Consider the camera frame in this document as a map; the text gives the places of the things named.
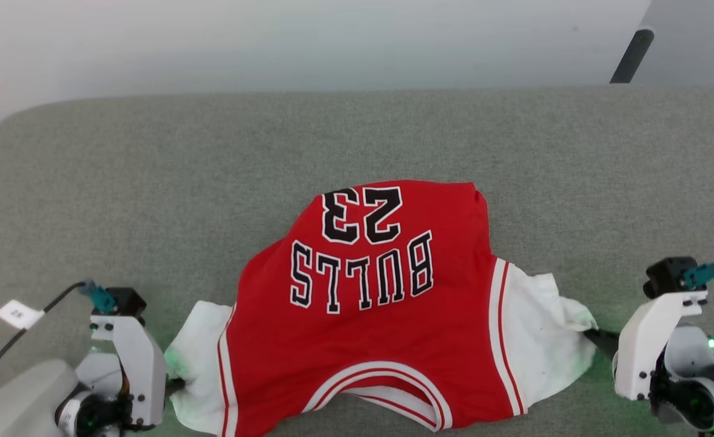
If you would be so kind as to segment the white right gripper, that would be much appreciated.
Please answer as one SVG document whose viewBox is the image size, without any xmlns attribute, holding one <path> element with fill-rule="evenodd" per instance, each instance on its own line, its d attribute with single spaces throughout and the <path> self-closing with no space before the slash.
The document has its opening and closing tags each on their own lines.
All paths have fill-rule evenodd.
<svg viewBox="0 0 714 437">
<path fill-rule="evenodd" d="M 640 305 L 620 333 L 582 332 L 613 360 L 617 395 L 647 401 L 660 423 L 698 435 L 714 435 L 714 336 L 685 319 L 700 315 L 707 297 L 665 293 Z"/>
</svg>

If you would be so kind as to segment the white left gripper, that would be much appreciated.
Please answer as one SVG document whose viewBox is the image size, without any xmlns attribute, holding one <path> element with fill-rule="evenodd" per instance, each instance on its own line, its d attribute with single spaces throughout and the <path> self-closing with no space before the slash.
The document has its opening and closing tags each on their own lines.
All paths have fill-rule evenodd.
<svg viewBox="0 0 714 437">
<path fill-rule="evenodd" d="M 112 353 L 90 352 L 71 370 L 73 389 L 56 410 L 65 436 L 128 436 L 160 425 L 166 390 L 186 381 L 166 374 L 164 354 L 135 316 L 93 314 L 92 339 L 112 343 Z"/>
</svg>

